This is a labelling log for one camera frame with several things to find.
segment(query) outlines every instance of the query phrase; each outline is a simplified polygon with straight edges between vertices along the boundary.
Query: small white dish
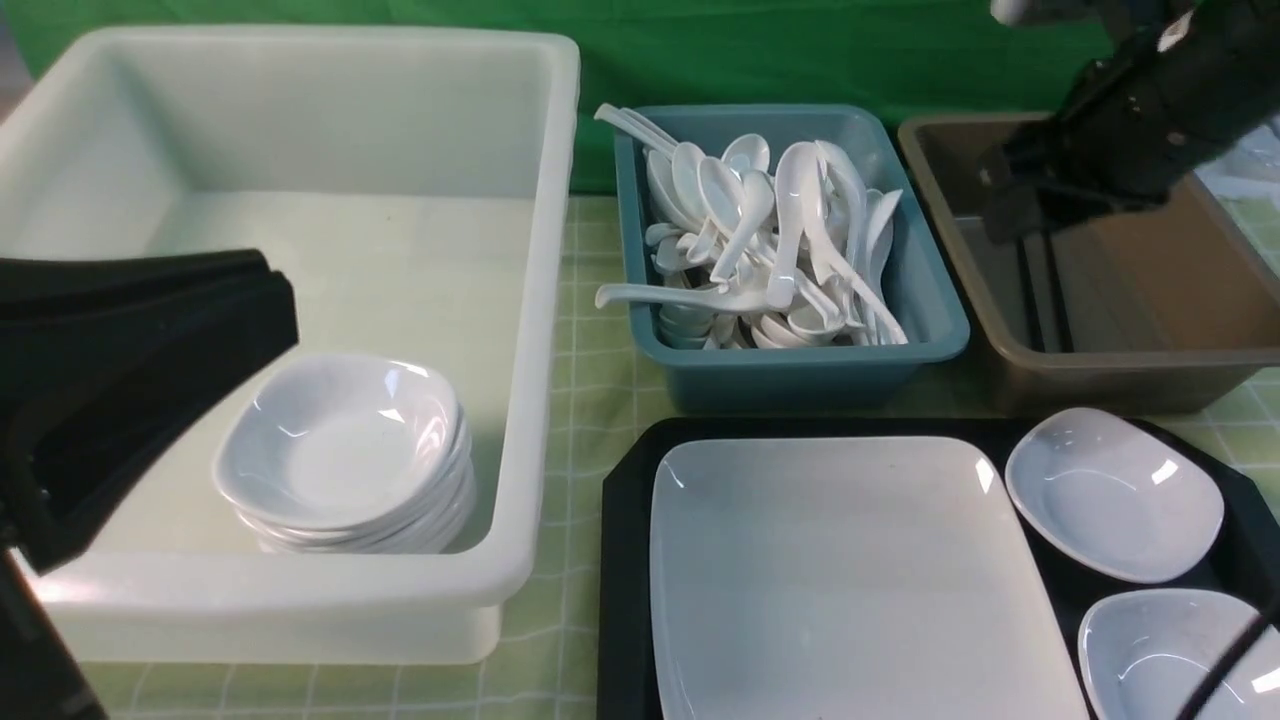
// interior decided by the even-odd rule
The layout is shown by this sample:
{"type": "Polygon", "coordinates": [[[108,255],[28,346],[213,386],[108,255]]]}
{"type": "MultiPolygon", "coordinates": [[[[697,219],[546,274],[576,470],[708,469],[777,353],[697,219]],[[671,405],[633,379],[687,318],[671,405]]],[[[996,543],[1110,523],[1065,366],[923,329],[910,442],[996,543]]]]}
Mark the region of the small white dish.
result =
{"type": "Polygon", "coordinates": [[[214,464],[242,512],[294,530],[376,525],[439,479],[460,418],[439,373],[380,357],[310,355],[246,407],[214,464]]]}
{"type": "Polygon", "coordinates": [[[1027,521],[1076,561],[1130,583],[1196,566],[1222,527],[1222,493],[1181,454],[1088,407],[1036,427],[1005,466],[1027,521]]]}
{"type": "Polygon", "coordinates": [[[714,439],[653,492],[663,717],[1083,720],[1018,514],[951,438],[714,439]]]}
{"type": "MultiPolygon", "coordinates": [[[[1172,720],[1257,616],[1219,592],[1155,588],[1102,600],[1080,624],[1080,674],[1098,720],[1172,720]]],[[[1280,633],[1267,628],[1199,720],[1280,717],[1280,633]]]]}

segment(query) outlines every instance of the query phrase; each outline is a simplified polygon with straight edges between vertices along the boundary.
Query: white ceramic spoon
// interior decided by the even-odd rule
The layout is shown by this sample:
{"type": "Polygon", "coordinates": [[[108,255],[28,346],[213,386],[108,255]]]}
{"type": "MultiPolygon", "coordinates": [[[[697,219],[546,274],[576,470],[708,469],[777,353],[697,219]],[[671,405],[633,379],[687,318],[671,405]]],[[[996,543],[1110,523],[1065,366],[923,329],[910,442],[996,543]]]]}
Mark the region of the white ceramic spoon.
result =
{"type": "Polygon", "coordinates": [[[819,286],[836,274],[847,274],[845,268],[849,261],[836,249],[835,241],[827,232],[827,199],[822,190],[822,176],[818,164],[814,163],[812,172],[803,173],[800,182],[800,208],[804,214],[804,234],[809,241],[809,263],[813,265],[813,279],[819,286]]]}
{"type": "Polygon", "coordinates": [[[713,283],[727,284],[748,243],[773,211],[773,188],[764,173],[748,169],[739,179],[716,158],[704,158],[698,165],[698,186],[712,222],[728,236],[710,273],[713,283]]]}
{"type": "Polygon", "coordinates": [[[845,200],[845,217],[849,222],[849,237],[845,238],[842,247],[845,260],[850,266],[859,268],[859,258],[865,254],[863,218],[867,217],[867,183],[842,147],[826,140],[819,140],[814,145],[818,146],[819,156],[826,160],[827,179],[845,200]]]}
{"type": "Polygon", "coordinates": [[[736,288],[731,292],[721,292],[721,288],[681,290],[649,284],[602,284],[595,292],[595,306],[604,307],[612,302],[675,302],[676,305],[703,307],[716,313],[731,313],[735,315],[760,313],[768,309],[768,302],[764,301],[764,291],[756,288],[736,288]]]}
{"type": "Polygon", "coordinates": [[[755,323],[758,323],[760,332],[782,347],[812,347],[812,343],[792,332],[786,318],[777,313],[762,313],[756,315],[755,323]]]}
{"type": "Polygon", "coordinates": [[[659,152],[645,155],[645,172],[649,177],[649,195],[663,219],[676,224],[686,232],[699,232],[701,222],[694,220],[681,209],[676,200],[676,183],[671,177],[671,160],[659,152]]]}
{"type": "Polygon", "coordinates": [[[748,170],[769,172],[769,143],[763,137],[751,133],[739,137],[728,143],[721,160],[733,170],[733,174],[742,177],[748,170]]]}
{"type": "Polygon", "coordinates": [[[685,214],[699,223],[698,242],[689,251],[689,259],[698,263],[708,263],[716,247],[717,232],[712,223],[707,205],[703,202],[703,193],[698,187],[698,165],[707,158],[701,147],[692,142],[681,142],[676,146],[676,154],[671,159],[671,177],[676,186],[676,199],[685,214]]]}
{"type": "Polygon", "coordinates": [[[685,231],[682,228],[671,223],[654,223],[645,228],[644,243],[649,247],[657,247],[663,240],[668,237],[680,237],[684,232],[685,231]]]}
{"type": "Polygon", "coordinates": [[[787,313],[787,327],[796,337],[814,346],[831,343],[840,329],[831,328],[823,314],[812,304],[801,305],[787,313]]]}
{"type": "Polygon", "coordinates": [[[769,336],[760,331],[759,325],[751,324],[751,340],[755,341],[755,347],[759,350],[786,350],[786,346],[778,345],[769,336]]]}
{"type": "MultiPolygon", "coordinates": [[[[777,245],[776,234],[771,236],[771,240],[774,241],[773,245],[777,245]]],[[[773,245],[771,245],[769,242],[754,243],[749,252],[759,258],[763,265],[772,266],[777,258],[776,251],[773,250],[773,245]]],[[[800,291],[800,299],[808,302],[809,306],[818,314],[819,322],[814,323],[810,319],[810,316],[805,316],[805,320],[803,320],[799,327],[795,323],[791,323],[791,329],[795,331],[796,334],[800,334],[803,337],[808,336],[829,337],[835,334],[837,331],[845,327],[850,327],[847,323],[846,313],[838,305],[836,305],[836,302],[829,296],[827,296],[827,293],[823,292],[817,283],[809,279],[809,275],[800,273],[797,283],[799,283],[797,290],[800,291]]],[[[787,314],[788,322],[795,315],[795,313],[796,307],[792,299],[791,313],[787,314]]]]}
{"type": "Polygon", "coordinates": [[[671,137],[669,132],[662,129],[660,127],[658,127],[657,123],[641,115],[640,113],[632,110],[631,108],[618,108],[618,111],[626,115],[627,118],[631,118],[636,124],[644,126],[650,132],[653,132],[653,135],[666,140],[667,142],[672,145],[680,145],[680,141],[676,140],[675,137],[671,137]]]}
{"type": "Polygon", "coordinates": [[[653,132],[646,126],[636,122],[634,118],[608,102],[600,105],[600,108],[595,110],[595,119],[609,123],[620,131],[639,140],[645,146],[657,150],[668,160],[671,160],[671,156],[676,152],[676,143],[653,132]]]}
{"type": "MultiPolygon", "coordinates": [[[[884,300],[884,288],[882,284],[884,266],[888,264],[890,252],[893,250],[893,211],[897,210],[901,197],[901,190],[886,193],[872,210],[872,219],[867,232],[869,241],[867,251],[867,283],[872,286],[872,292],[881,300],[884,300]]],[[[876,336],[877,341],[886,342],[888,338],[883,337],[884,333],[879,323],[874,322],[874,316],[868,319],[873,320],[870,323],[870,332],[876,336]]]]}
{"type": "Polygon", "coordinates": [[[671,177],[676,184],[676,199],[685,213],[695,219],[707,219],[707,205],[698,187],[698,167],[707,154],[692,142],[681,142],[671,158],[671,177]]]}
{"type": "Polygon", "coordinates": [[[696,240],[698,237],[694,233],[685,233],[684,237],[680,238],[668,237],[658,243],[658,249],[653,254],[653,266],[664,275],[700,268],[701,264],[691,263],[689,260],[687,249],[691,247],[696,240]]]}
{"type": "Polygon", "coordinates": [[[797,278],[796,258],[800,254],[800,236],[804,233],[804,208],[800,190],[804,176],[818,172],[818,149],[812,142],[796,142],[787,147],[778,160],[774,178],[778,210],[778,251],[769,273],[765,297],[774,310],[791,307],[797,278]]]}

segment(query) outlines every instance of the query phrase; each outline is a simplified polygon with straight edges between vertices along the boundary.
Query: white square plate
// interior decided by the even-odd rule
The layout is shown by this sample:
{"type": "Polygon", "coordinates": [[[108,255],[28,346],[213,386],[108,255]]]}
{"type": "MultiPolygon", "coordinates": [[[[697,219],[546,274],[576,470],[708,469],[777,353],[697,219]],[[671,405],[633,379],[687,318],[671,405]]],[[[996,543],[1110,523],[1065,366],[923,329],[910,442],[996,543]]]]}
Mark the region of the white square plate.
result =
{"type": "Polygon", "coordinates": [[[678,446],[649,570],[667,720],[1088,716],[1005,486],[956,439],[678,446]]]}

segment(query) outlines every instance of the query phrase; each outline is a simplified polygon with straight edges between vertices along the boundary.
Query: table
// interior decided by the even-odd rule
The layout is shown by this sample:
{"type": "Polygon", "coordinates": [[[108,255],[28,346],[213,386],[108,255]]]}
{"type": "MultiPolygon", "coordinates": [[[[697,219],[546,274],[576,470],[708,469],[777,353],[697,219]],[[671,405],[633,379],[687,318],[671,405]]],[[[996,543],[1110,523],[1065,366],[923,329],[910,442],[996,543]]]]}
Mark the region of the table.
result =
{"type": "MultiPolygon", "coordinates": [[[[1228,205],[1280,272],[1280,213],[1266,201],[1228,205]]],[[[573,199],[566,232],[538,559],[507,603],[498,650],[465,667],[88,665],[113,717],[595,717],[600,486],[636,437],[675,409],[659,368],[636,352],[625,309],[593,302],[596,286],[622,279],[614,199],[573,199]]],[[[877,413],[991,415],[963,364],[922,373],[877,413]]],[[[1156,420],[1252,477],[1280,512],[1280,369],[1204,413],[1156,420]]]]}

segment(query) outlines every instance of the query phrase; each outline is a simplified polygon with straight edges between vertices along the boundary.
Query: white tableware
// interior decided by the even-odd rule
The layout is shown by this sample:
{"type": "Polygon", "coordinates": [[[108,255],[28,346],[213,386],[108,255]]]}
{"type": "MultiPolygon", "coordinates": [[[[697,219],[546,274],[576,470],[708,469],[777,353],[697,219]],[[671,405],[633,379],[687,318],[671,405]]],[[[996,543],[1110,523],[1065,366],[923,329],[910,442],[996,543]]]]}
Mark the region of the white tableware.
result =
{"type": "Polygon", "coordinates": [[[817,172],[817,156],[812,142],[796,142],[787,147],[778,160],[774,191],[778,213],[778,247],[769,273],[767,297],[774,310],[786,310],[796,293],[796,258],[800,254],[800,236],[804,233],[804,208],[800,190],[804,176],[817,172]]]}
{"type": "Polygon", "coordinates": [[[671,315],[663,314],[663,310],[658,311],[658,327],[662,329],[663,334],[667,336],[681,336],[689,338],[703,338],[712,332],[712,316],[703,315],[701,318],[689,322],[675,319],[671,315]]]}
{"type": "Polygon", "coordinates": [[[681,142],[671,158],[671,179],[676,186],[676,200],[685,213],[699,222],[707,219],[707,206],[698,186],[698,167],[707,155],[692,142],[681,142]]]}
{"type": "Polygon", "coordinates": [[[698,165],[707,155],[692,142],[681,142],[671,160],[671,178],[676,200],[685,214],[699,224],[698,236],[687,251],[690,263],[701,265],[718,256],[716,225],[712,223],[703,193],[698,186],[698,165]]]}
{"type": "Polygon", "coordinates": [[[602,284],[595,292],[595,306],[604,307],[611,302],[675,302],[735,315],[762,313],[769,307],[764,301],[764,291],[754,288],[721,292],[719,288],[681,290],[628,283],[602,284]]]}
{"type": "MultiPolygon", "coordinates": [[[[895,190],[888,193],[874,191],[876,201],[870,202],[868,200],[868,208],[870,209],[870,220],[868,222],[867,229],[867,284],[870,286],[872,292],[876,297],[884,300],[883,290],[883,275],[884,266],[888,264],[890,251],[893,250],[893,213],[897,210],[897,204],[902,199],[902,191],[895,190]]],[[[877,342],[886,343],[888,338],[882,331],[878,322],[876,322],[876,315],[872,313],[864,313],[870,332],[876,336],[877,342]]]]}
{"type": "Polygon", "coordinates": [[[699,232],[701,222],[689,217],[676,199],[676,184],[671,177],[671,160],[658,152],[648,152],[645,154],[645,173],[649,178],[649,195],[663,219],[685,232],[699,232]]]}
{"type": "Polygon", "coordinates": [[[751,331],[750,331],[751,332],[751,341],[755,342],[755,347],[756,348],[759,348],[759,350],[786,350],[787,348],[787,346],[785,346],[785,345],[782,345],[780,342],[776,342],[773,338],[771,338],[768,334],[765,334],[764,331],[762,331],[758,324],[751,323],[750,328],[751,328],[751,331]]]}
{"type": "Polygon", "coordinates": [[[662,338],[668,346],[676,350],[703,350],[707,347],[707,337],[680,337],[666,336],[662,338]]]}
{"type": "Polygon", "coordinates": [[[818,170],[818,146],[812,146],[814,161],[812,169],[800,176],[800,208],[804,214],[804,234],[809,240],[809,263],[813,265],[813,279],[826,286],[836,275],[852,272],[849,261],[836,249],[827,232],[827,197],[822,190],[822,174],[818,170]]]}
{"type": "Polygon", "coordinates": [[[773,211],[773,187],[764,173],[753,169],[739,179],[716,158],[703,159],[698,184],[712,220],[728,237],[710,273],[712,282],[727,284],[748,243],[773,211]]]}
{"type": "Polygon", "coordinates": [[[859,256],[865,252],[861,218],[867,217],[867,183],[842,147],[826,140],[815,141],[814,145],[818,146],[818,155],[827,163],[827,178],[845,200],[849,237],[845,238],[844,252],[849,264],[858,268],[859,256]]]}
{"type": "Polygon", "coordinates": [[[419,496],[380,518],[376,523],[334,530],[310,530],[279,525],[243,510],[237,510],[237,515],[250,529],[260,536],[266,536],[270,542],[284,543],[300,550],[326,546],[360,548],[401,534],[410,525],[438,523],[445,514],[451,498],[458,495],[461,483],[468,473],[472,473],[471,450],[471,434],[465,423],[460,423],[457,439],[445,462],[436,473],[435,480],[425,486],[419,496]]]}
{"type": "MultiPolygon", "coordinates": [[[[694,268],[700,268],[703,263],[695,263],[690,254],[698,245],[698,236],[694,233],[685,233],[680,238],[668,237],[658,243],[658,247],[653,254],[653,265],[659,273],[664,275],[671,275],[675,273],[682,273],[685,270],[691,270],[694,268]]],[[[712,246],[712,255],[718,256],[719,249],[714,245],[712,246]]]]}
{"type": "Polygon", "coordinates": [[[787,327],[805,345],[827,345],[836,337],[837,331],[842,325],[828,323],[815,306],[806,304],[787,313],[787,327]]]}
{"type": "MultiPolygon", "coordinates": [[[[771,236],[773,243],[777,243],[777,236],[771,236]]],[[[773,250],[773,245],[769,241],[754,243],[750,247],[750,254],[759,258],[767,268],[772,269],[773,263],[777,259],[777,254],[773,250]]],[[[845,313],[840,309],[836,302],[827,296],[805,273],[800,273],[796,278],[797,288],[800,291],[800,297],[808,304],[817,314],[820,323],[813,320],[813,315],[805,314],[803,322],[791,323],[791,329],[805,338],[814,340],[817,336],[833,336],[837,331],[846,327],[845,313]]],[[[792,297],[791,314],[796,311],[795,299],[792,297]]]]}
{"type": "Polygon", "coordinates": [[[950,438],[716,439],[658,468],[667,720],[1084,720],[996,469],[950,438]]]}
{"type": "Polygon", "coordinates": [[[812,343],[791,331],[786,318],[777,313],[762,313],[751,322],[753,328],[759,328],[771,341],[782,347],[812,347],[812,343]]]}
{"type": "Polygon", "coordinates": [[[666,136],[664,132],[654,132],[646,123],[637,122],[631,115],[620,111],[608,102],[600,105],[599,109],[595,110],[595,119],[604,120],[621,129],[643,142],[649,149],[660,152],[667,160],[671,160],[671,156],[676,152],[676,146],[671,142],[669,136],[663,137],[666,136]]]}
{"type": "Polygon", "coordinates": [[[671,223],[654,223],[645,228],[644,231],[644,243],[649,247],[655,247],[663,240],[668,237],[680,237],[685,231],[680,225],[671,223]]]}
{"type": "Polygon", "coordinates": [[[297,529],[393,512],[435,479],[458,418],[439,373],[360,355],[310,355],[257,393],[214,465],[241,510],[297,529]]]}
{"type": "Polygon", "coordinates": [[[1073,407],[1037,425],[1010,455],[1006,478],[1036,532],[1130,583],[1183,575],[1222,525],[1222,495],[1203,470],[1101,410],[1073,407]]]}
{"type": "Polygon", "coordinates": [[[676,325],[704,325],[710,323],[716,314],[701,307],[666,304],[658,310],[658,316],[676,325]]]}
{"type": "Polygon", "coordinates": [[[641,115],[636,110],[632,110],[631,108],[618,108],[618,111],[630,118],[637,126],[645,127],[649,132],[653,133],[654,137],[660,137],[662,140],[669,142],[672,146],[680,143],[680,141],[672,137],[669,132],[662,129],[660,127],[658,127],[657,123],[641,115]]]}
{"type": "MultiPolygon", "coordinates": [[[[1172,720],[1256,616],[1245,602],[1202,589],[1144,589],[1100,601],[1078,641],[1098,720],[1172,720]]],[[[1267,628],[1198,717],[1280,717],[1280,633],[1267,628]]]]}
{"type": "Polygon", "coordinates": [[[768,173],[769,143],[755,133],[744,135],[728,143],[728,147],[721,155],[721,160],[737,177],[742,177],[748,170],[768,173]]]}

